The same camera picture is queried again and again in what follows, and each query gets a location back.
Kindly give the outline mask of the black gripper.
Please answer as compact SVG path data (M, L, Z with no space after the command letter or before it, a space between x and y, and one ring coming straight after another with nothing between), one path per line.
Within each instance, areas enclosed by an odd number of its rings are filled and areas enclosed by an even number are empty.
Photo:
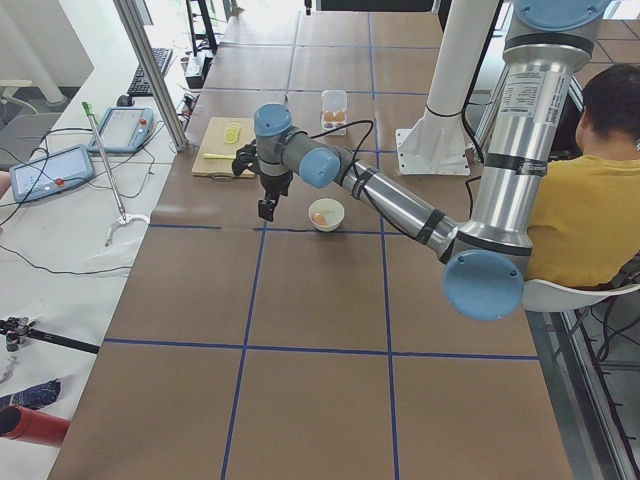
M281 196L288 196L291 184L291 173L287 172L278 176L262 173L260 182L265 190L264 199L258 201L258 216L269 222L274 221L274 213L277 202Z

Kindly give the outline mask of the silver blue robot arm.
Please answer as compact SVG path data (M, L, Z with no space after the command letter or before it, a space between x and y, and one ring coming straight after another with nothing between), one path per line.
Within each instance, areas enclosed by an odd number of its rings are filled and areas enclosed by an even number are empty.
M294 177L317 188L337 184L436 253L445 295L459 313L493 321L517 307L560 311L562 287L526 276L527 228L573 75L590 61L606 9L604 1L515 3L493 131L467 221L451 219L354 152L312 139L280 103L254 116L254 169L265 191L259 216L272 219Z

